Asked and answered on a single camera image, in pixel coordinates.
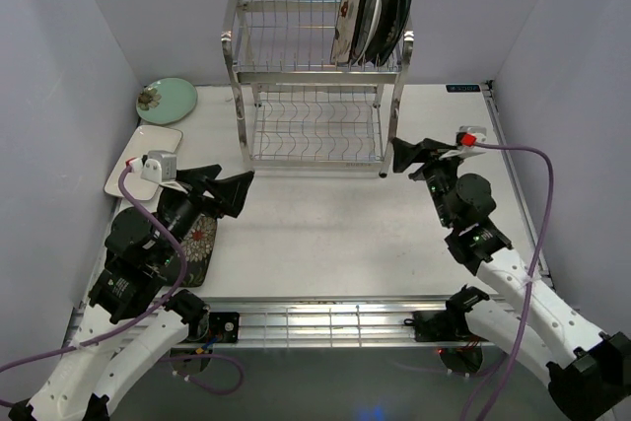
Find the black floral plate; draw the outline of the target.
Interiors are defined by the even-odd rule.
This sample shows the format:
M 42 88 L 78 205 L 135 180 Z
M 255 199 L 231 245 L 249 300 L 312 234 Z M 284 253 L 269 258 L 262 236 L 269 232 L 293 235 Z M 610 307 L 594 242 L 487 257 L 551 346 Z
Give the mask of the black floral plate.
M 200 287 L 205 281 L 215 246 L 217 219 L 200 214 L 183 237 L 178 235 L 179 230 L 174 226 L 168 226 L 167 223 L 165 226 L 179 239 L 187 261 L 186 273 L 180 287 Z M 153 245 L 151 251 L 149 266 L 157 270 L 169 286 L 173 285 L 180 271 L 178 254 L 170 242 L 163 238 Z
M 382 0 L 380 20 L 366 52 L 366 58 L 376 67 L 387 63 L 398 31 L 399 0 Z

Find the cream floral square plate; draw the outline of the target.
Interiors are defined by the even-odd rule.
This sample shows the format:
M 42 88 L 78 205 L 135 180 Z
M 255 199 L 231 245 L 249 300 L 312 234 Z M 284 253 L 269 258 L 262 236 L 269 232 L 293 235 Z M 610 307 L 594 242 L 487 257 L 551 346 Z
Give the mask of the cream floral square plate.
M 340 0 L 334 26 L 330 62 L 341 66 L 349 62 L 360 0 Z

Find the round white teal-rimmed plate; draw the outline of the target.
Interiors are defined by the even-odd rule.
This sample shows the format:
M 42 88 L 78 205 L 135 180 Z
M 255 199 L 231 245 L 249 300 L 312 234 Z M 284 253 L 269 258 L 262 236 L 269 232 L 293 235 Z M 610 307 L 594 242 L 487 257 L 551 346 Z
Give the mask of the round white teal-rimmed plate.
M 353 37 L 349 63 L 354 65 L 363 61 L 372 41 L 381 16 L 382 0 L 361 0 L 358 20 Z

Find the teal square plate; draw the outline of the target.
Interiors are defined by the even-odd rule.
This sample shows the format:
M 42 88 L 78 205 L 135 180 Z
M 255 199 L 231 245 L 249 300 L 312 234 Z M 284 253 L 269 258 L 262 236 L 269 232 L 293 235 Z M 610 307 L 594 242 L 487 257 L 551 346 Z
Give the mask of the teal square plate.
M 412 0 L 399 0 L 397 40 L 400 40 L 403 36 L 403 33 L 407 26 L 407 22 L 409 20 L 411 5 Z

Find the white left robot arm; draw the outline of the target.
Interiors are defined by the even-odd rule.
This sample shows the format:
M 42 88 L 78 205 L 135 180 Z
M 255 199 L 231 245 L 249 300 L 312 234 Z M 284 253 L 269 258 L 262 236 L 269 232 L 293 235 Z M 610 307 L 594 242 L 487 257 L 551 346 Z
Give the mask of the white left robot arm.
M 6 403 L 12 420 L 107 420 L 136 382 L 182 341 L 194 357 L 232 336 L 209 306 L 184 289 L 183 247 L 196 225 L 238 217 L 254 173 L 221 177 L 221 166 L 180 170 L 171 152 L 126 161 L 118 189 L 129 207 L 105 239 L 106 262 L 88 293 L 83 318 L 67 345 L 8 363 L 7 372 L 56 358 L 41 389 Z

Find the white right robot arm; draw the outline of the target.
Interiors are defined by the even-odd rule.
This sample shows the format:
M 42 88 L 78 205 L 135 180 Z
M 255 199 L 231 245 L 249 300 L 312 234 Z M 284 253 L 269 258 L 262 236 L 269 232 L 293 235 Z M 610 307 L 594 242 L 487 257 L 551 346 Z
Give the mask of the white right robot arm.
M 481 175 L 458 168 L 477 146 L 452 146 L 424 140 L 397 152 L 394 170 L 417 170 L 410 179 L 427 184 L 439 221 L 448 229 L 446 244 L 457 263 L 494 289 L 514 315 L 488 294 L 464 287 L 444 311 L 425 325 L 447 329 L 457 339 L 471 335 L 492 342 L 508 356 L 508 379 L 521 364 L 547 388 L 570 420 L 597 420 L 630 395 L 630 339 L 608 334 L 569 306 L 525 264 L 512 242 L 492 222 L 496 208 L 491 185 Z

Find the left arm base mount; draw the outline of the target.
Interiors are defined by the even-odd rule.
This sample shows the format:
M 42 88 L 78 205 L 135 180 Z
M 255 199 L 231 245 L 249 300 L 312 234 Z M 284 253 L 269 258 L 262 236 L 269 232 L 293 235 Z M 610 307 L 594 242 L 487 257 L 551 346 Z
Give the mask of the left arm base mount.
M 240 313 L 223 309 L 213 310 L 211 305 L 203 300 L 198 306 L 198 319 L 189 332 L 188 341 L 201 345 L 233 344 L 239 341 Z

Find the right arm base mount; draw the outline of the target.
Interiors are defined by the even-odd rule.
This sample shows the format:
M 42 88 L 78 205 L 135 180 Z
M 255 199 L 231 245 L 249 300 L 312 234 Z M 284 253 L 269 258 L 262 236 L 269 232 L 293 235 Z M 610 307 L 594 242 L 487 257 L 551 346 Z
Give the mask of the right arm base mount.
M 415 311 L 403 321 L 403 325 L 413 328 L 416 342 L 468 341 L 474 334 L 469 330 L 465 315 L 477 304 L 489 300 L 490 296 L 484 291 L 464 285 L 445 301 L 442 310 Z

